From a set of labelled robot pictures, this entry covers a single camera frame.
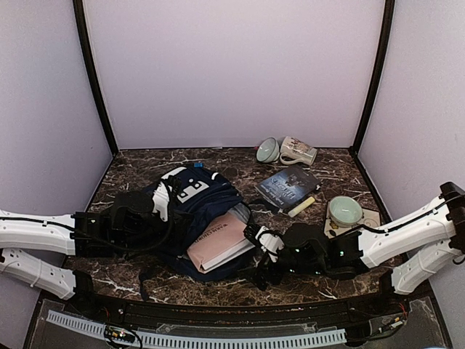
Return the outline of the dark blue paperback book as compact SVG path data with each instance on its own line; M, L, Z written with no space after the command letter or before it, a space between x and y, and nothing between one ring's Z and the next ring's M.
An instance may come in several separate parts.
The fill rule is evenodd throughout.
M262 198L277 212L286 212L320 190L321 184L309 171L289 166L255 186Z

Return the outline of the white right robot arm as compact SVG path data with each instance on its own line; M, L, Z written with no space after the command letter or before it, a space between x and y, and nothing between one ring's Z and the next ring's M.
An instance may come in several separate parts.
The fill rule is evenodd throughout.
M285 233L249 224L244 236L263 252L252 274L261 290L279 284L285 273L350 280L404 252L412 258L387 271L371 310L385 316L449 262L464 256L464 189L453 182L417 211L377 228L358 225L329 238L316 225L294 223Z

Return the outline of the navy blue student backpack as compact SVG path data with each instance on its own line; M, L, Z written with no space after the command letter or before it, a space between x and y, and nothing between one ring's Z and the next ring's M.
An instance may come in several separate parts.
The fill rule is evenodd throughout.
M169 176L178 177L182 181L177 196L170 193L167 183ZM213 220L227 213L236 215L246 226L256 224L252 211L236 187L217 172L204 168L177 167L144 188L143 193L152 198L159 182L163 182L169 190L169 220L163 222L159 214L154 214L159 220L161 237L151 253L179 274L202 282L219 281L245 268L256 249L261 249L259 242L252 242L254 248L248 252L210 273L200 273L187 255L189 246Z

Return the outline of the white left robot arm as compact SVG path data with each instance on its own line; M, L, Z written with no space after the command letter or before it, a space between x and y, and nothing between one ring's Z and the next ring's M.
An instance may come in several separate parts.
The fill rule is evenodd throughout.
M90 275L55 267L28 251L78 257L153 252L174 229L180 186L179 178L169 176L152 193L119 193L101 213L37 216L1 211L1 272L62 300L72 299L85 316L95 317L102 312L102 300L93 294Z

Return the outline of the pink hardcover book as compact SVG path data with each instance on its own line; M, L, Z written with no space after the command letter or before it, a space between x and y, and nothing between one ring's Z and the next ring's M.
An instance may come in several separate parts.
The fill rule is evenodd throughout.
M236 215L224 214L189 246L187 255L200 273L210 273L254 248L244 236L245 229L246 224Z

